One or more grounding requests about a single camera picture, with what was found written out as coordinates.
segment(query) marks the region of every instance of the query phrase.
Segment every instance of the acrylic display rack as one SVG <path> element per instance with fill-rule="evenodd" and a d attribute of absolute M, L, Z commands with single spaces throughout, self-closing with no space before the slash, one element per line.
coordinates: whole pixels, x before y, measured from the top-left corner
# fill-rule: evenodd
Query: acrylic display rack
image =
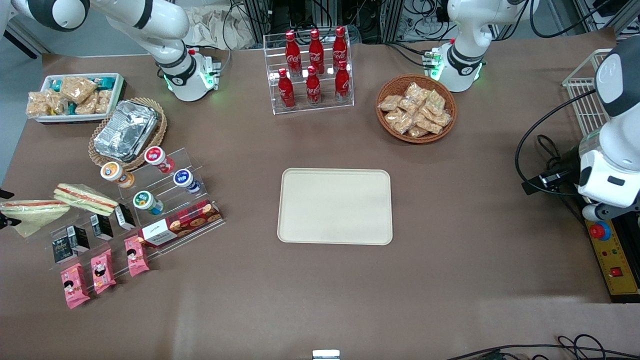
<path fill-rule="evenodd" d="M 131 213 L 136 221 L 135 229 L 127 231 L 121 228 L 116 221 L 115 214 L 111 214 L 111 216 L 109 216 L 109 221 L 111 222 L 111 228 L 113 230 L 113 238 L 111 240 L 98 239 L 93 236 L 90 222 L 90 217 L 93 215 L 93 213 L 90 211 L 71 207 L 71 209 L 65 215 L 47 226 L 49 229 L 53 228 L 53 230 L 50 230 L 48 232 L 41 230 L 30 237 L 28 239 L 29 241 L 33 241 L 35 239 L 43 241 L 45 238 L 48 240 L 48 246 L 45 251 L 48 251 L 51 254 L 51 263 L 54 265 L 51 270 L 61 272 L 74 264 L 82 264 L 86 285 L 91 292 L 93 291 L 93 279 L 90 266 L 91 258 L 101 254 L 102 252 L 110 248 L 114 276 L 117 278 L 124 274 L 128 274 L 129 266 L 127 263 L 127 254 L 124 246 L 125 239 L 131 236 L 135 236 L 138 230 L 142 227 L 145 227 L 152 222 L 156 222 L 158 220 L 166 218 L 167 216 L 175 214 L 176 212 L 182 209 L 186 209 L 189 206 L 195 205 L 197 202 L 209 199 L 215 205 L 215 202 L 210 197 L 210 194 L 207 192 L 207 188 L 202 181 L 202 176 L 199 174 L 199 170 L 202 168 L 202 166 L 195 159 L 189 156 L 184 148 L 171 154 L 167 154 L 167 156 L 175 162 L 175 168 L 173 168 L 172 172 L 169 174 L 160 172 L 155 166 L 144 165 L 132 172 L 136 179 L 133 186 L 130 188 L 118 188 L 116 184 L 111 183 L 107 183 L 100 188 L 96 188 L 96 190 L 98 190 L 99 192 L 102 192 L 108 197 L 111 197 L 121 204 L 124 204 L 131 210 Z M 189 169 L 193 174 L 193 177 L 200 182 L 201 186 L 199 192 L 189 194 L 185 191 L 185 189 L 179 188 L 173 183 L 173 174 L 176 170 L 182 168 Z M 136 209 L 133 206 L 133 197 L 137 192 L 142 190 L 149 191 L 154 195 L 154 197 L 163 202 L 164 209 L 160 215 L 151 215 L 150 213 L 144 210 Z M 224 219 L 221 218 L 215 222 L 207 223 L 202 227 L 199 227 L 192 233 L 178 238 L 177 240 L 168 243 L 165 246 L 158 248 L 145 247 L 147 251 L 147 259 L 149 261 L 152 261 L 153 259 L 165 255 L 223 224 Z M 51 242 L 55 239 L 65 236 L 67 234 L 66 228 L 71 225 L 75 225 L 86 231 L 87 237 L 89 239 L 90 250 L 78 254 L 76 258 L 70 258 L 68 261 L 65 261 L 61 264 L 56 264 L 53 262 L 53 250 L 51 249 Z"/>
<path fill-rule="evenodd" d="M 297 111 L 319 110 L 327 108 L 340 108 L 343 106 L 353 106 L 355 103 L 353 93 L 353 67 L 351 64 L 351 41 L 349 39 L 348 27 L 345 27 L 344 38 L 347 42 L 347 72 L 349 73 L 349 99 L 346 102 L 338 102 L 335 99 L 335 70 L 333 68 L 333 41 L 335 40 L 335 28 L 321 28 L 320 42 L 324 49 L 324 74 L 318 75 L 320 80 L 320 92 L 322 94 L 322 102 L 311 107 L 307 102 L 307 85 L 308 76 L 307 67 L 309 62 L 309 42 L 311 41 L 311 30 L 301 30 L 295 32 L 296 41 L 300 47 L 300 60 L 302 61 L 302 77 L 292 78 L 287 66 L 285 57 L 285 44 L 287 43 L 285 35 L 272 34 L 264 35 L 264 60 L 267 66 L 267 81 L 269 84 L 269 93 L 271 95 L 271 107 L 275 115 L 282 113 L 294 113 Z M 280 91 L 278 90 L 278 69 L 287 69 L 287 75 L 293 83 L 293 92 L 296 98 L 296 107 L 287 110 L 280 99 Z"/>

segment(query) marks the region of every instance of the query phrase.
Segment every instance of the red bottle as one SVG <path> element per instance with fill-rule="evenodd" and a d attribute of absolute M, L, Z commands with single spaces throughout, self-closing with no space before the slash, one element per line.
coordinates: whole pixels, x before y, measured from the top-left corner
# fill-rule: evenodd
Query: red bottle
<path fill-rule="evenodd" d="M 347 42 L 344 39 L 344 26 L 335 28 L 335 41 L 333 42 L 333 68 L 338 68 L 340 61 L 347 61 Z"/>
<path fill-rule="evenodd" d="M 309 65 L 307 68 L 309 77 L 307 78 L 307 100 L 311 107 L 317 106 L 322 101 L 320 94 L 320 80 L 316 75 L 316 67 Z"/>
<path fill-rule="evenodd" d="M 299 78 L 302 76 L 302 61 L 300 61 L 300 48 L 296 44 L 296 34 L 289 30 L 284 36 L 287 38 L 287 47 L 284 54 L 287 57 L 289 73 L 292 78 Z"/>
<path fill-rule="evenodd" d="M 316 67 L 318 74 L 324 74 L 324 48 L 320 42 L 320 31 L 311 30 L 311 44 L 309 44 L 309 62 Z"/>
<path fill-rule="evenodd" d="M 296 98 L 293 95 L 293 84 L 287 78 L 287 69 L 278 69 L 280 80 L 278 80 L 278 89 L 280 89 L 280 98 L 286 110 L 291 110 L 296 106 Z"/>
<path fill-rule="evenodd" d="M 349 100 L 349 73 L 346 61 L 340 61 L 338 64 L 338 72 L 335 75 L 335 99 L 338 102 Z"/>

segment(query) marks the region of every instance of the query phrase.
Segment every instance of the brown tablecloth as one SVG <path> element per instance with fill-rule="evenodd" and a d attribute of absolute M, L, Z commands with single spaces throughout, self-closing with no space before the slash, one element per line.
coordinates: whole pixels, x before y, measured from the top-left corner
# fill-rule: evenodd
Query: brown tablecloth
<path fill-rule="evenodd" d="M 337 348 L 349 360 L 443 359 L 580 332 L 638 352 L 640 307 L 608 304 L 580 224 L 558 199 L 526 196 L 513 167 L 524 131 L 567 99 L 562 80 L 614 44 L 610 31 L 492 44 L 480 79 L 455 95 L 455 128 L 425 146 L 378 124 L 381 86 L 419 71 L 382 45 L 353 47 L 355 107 L 277 117 L 262 51 L 234 53 L 220 90 L 194 103 L 167 91 L 149 56 L 46 56 L 45 74 L 119 72 L 126 97 L 159 101 L 170 121 L 163 147 L 204 163 L 227 224 L 72 311 L 46 244 L 2 231 L 3 358 L 275 360 Z M 580 138 L 571 115 L 540 127 L 561 150 Z M 87 155 L 94 128 L 30 120 L 3 188 L 29 199 L 50 197 L 59 182 L 100 184 Z M 544 166 L 533 143 L 522 154 L 529 176 Z M 280 242 L 289 167 L 389 172 L 393 241 Z"/>

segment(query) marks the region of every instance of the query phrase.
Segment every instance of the red cookie box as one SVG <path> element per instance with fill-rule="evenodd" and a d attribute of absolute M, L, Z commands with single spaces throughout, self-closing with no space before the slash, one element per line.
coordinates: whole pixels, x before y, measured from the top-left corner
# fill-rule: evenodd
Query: red cookie box
<path fill-rule="evenodd" d="M 183 237 L 195 229 L 222 219 L 219 209 L 209 200 L 178 211 L 138 231 L 138 236 L 145 239 L 145 245 L 160 247 Z"/>

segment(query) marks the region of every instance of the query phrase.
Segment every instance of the wicker basket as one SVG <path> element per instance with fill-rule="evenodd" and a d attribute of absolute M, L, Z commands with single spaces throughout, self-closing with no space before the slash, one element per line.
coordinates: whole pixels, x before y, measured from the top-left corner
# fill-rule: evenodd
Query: wicker basket
<path fill-rule="evenodd" d="M 396 133 L 385 120 L 385 113 L 378 108 L 378 104 L 382 102 L 389 95 L 404 95 L 404 92 L 409 87 L 411 82 L 415 82 L 421 88 L 428 90 L 436 90 L 446 100 L 445 110 L 451 115 L 451 122 L 442 129 L 440 134 L 427 134 L 419 138 L 412 138 L 410 136 Z M 418 74 L 405 74 L 400 75 L 397 78 L 393 78 L 387 82 L 380 92 L 378 93 L 378 100 L 376 101 L 376 113 L 378 114 L 378 120 L 382 127 L 384 127 L 391 135 L 400 140 L 404 140 L 410 143 L 429 143 L 434 142 L 441 137 L 445 136 L 456 123 L 458 117 L 458 108 L 456 106 L 456 100 L 453 98 L 451 92 L 441 83 L 431 79 L 425 75 Z"/>
<path fill-rule="evenodd" d="M 109 114 L 109 116 L 106 119 L 104 119 L 100 123 L 100 125 L 98 125 L 98 127 L 93 132 L 93 135 L 91 135 L 91 140 L 89 140 L 89 157 L 91 157 L 91 160 L 93 160 L 93 162 L 99 167 L 103 166 L 105 163 L 108 163 L 109 161 L 115 161 L 121 164 L 122 168 L 126 171 L 135 170 L 141 167 L 145 163 L 145 152 L 147 151 L 147 149 L 151 146 L 160 146 L 160 143 L 162 143 L 162 140 L 164 138 L 164 133 L 166 132 L 166 116 L 164 115 L 162 106 L 160 106 L 160 104 L 153 101 L 152 99 L 147 99 L 146 97 L 134 97 L 133 99 L 131 99 L 131 101 L 153 108 L 158 112 L 158 114 L 160 114 L 160 121 L 156 125 L 154 132 L 150 135 L 151 140 L 149 140 L 147 144 L 147 148 L 142 150 L 140 152 L 140 155 L 138 155 L 138 157 L 135 158 L 130 163 L 122 163 L 121 161 L 118 161 L 116 159 L 112 159 L 112 158 L 108 158 L 107 156 L 100 155 L 95 150 L 94 140 L 95 140 L 95 137 L 98 136 L 98 134 L 102 131 L 102 129 L 104 129 L 104 127 L 107 125 L 107 122 L 109 122 L 109 119 L 111 118 L 111 114 Z"/>

